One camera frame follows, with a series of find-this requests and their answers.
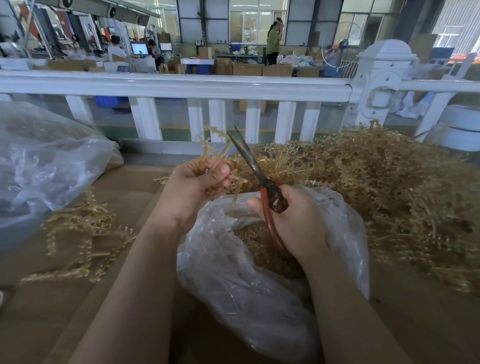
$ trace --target green floor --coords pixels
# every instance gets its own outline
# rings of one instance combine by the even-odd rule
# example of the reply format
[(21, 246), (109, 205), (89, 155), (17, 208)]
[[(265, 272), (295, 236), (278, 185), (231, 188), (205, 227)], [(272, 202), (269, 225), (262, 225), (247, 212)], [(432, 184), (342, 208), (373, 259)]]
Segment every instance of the green floor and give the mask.
[[(110, 139), (119, 140), (123, 138), (138, 138), (137, 130), (135, 127), (125, 126), (99, 126), (103, 134)], [(161, 128), (163, 140), (172, 140), (179, 142), (191, 141), (189, 129), (174, 129), (174, 128)], [(244, 130), (240, 130), (243, 136), (245, 136)], [(324, 133), (316, 133), (315, 137), (325, 135)], [(206, 131), (205, 136), (210, 137), (210, 132)], [(275, 131), (273, 130), (261, 130), (258, 136), (260, 144), (272, 143), (275, 138)], [(300, 138), (299, 132), (292, 133), (292, 140), (298, 140)]]

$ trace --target person's right hand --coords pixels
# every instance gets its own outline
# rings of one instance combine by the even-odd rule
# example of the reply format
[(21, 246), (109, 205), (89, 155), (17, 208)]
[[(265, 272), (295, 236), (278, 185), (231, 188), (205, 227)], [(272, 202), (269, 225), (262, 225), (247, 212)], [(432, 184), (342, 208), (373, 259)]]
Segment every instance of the person's right hand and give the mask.
[[(272, 210), (275, 228), (288, 251), (300, 262), (328, 249), (322, 214), (315, 200), (305, 191), (287, 184), (280, 187), (288, 200), (288, 208), (281, 214)], [(264, 219), (262, 201), (251, 197), (247, 204)]]

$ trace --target ponytail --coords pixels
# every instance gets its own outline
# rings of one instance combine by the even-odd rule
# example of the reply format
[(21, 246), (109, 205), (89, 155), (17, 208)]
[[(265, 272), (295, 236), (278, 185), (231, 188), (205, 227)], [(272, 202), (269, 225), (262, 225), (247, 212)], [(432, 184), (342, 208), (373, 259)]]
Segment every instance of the ponytail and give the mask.
[(270, 31), (273, 29), (273, 27), (277, 24), (277, 22), (273, 22), (273, 24), (270, 26), (270, 29), (268, 30), (268, 33), (267, 33), (267, 38), (268, 36), (270, 35)]

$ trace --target black hair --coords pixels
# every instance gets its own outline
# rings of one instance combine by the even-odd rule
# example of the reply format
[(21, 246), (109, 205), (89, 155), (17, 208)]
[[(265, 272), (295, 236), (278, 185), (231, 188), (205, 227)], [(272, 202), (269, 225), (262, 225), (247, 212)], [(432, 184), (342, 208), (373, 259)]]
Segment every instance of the black hair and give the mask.
[(273, 22), (273, 24), (270, 26), (270, 29), (268, 30), (268, 33), (267, 33), (267, 38), (270, 35), (270, 31), (274, 28), (275, 25), (277, 25), (277, 23), (278, 22)]
[(119, 36), (112, 36), (112, 44), (120, 44), (120, 37)]

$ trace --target corrugated metal wall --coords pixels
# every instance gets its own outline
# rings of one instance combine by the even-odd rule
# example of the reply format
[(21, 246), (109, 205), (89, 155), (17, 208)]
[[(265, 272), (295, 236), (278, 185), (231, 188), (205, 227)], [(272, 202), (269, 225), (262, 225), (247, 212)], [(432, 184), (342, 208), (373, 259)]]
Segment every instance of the corrugated metal wall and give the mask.
[(454, 53), (470, 53), (480, 36), (480, 0), (446, 0), (435, 28), (455, 25), (463, 28)]

